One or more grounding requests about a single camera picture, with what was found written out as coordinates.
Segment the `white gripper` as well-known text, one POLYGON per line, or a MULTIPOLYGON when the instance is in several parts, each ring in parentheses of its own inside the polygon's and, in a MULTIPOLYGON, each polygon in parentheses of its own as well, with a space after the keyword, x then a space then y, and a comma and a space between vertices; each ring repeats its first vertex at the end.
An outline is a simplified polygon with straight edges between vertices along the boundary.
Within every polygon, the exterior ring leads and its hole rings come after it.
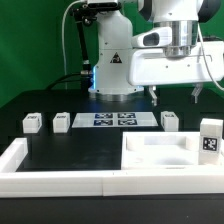
POLYGON ((195 84, 191 102, 197 104, 203 90, 201 83, 224 78, 224 42, 200 40, 186 56, 166 55, 170 43, 168 27, 134 36, 128 82, 133 86, 149 86, 153 106, 157 106, 155 86, 195 84))

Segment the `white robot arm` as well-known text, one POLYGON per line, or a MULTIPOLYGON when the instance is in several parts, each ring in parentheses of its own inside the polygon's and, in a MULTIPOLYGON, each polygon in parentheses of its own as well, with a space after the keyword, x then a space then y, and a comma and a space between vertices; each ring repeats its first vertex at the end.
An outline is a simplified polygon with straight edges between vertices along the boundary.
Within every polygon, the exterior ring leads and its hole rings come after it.
POLYGON ((98 21, 99 60, 89 92, 123 101, 160 85, 203 84, 224 78, 224 43, 205 42, 200 25, 221 0, 87 0, 98 21))

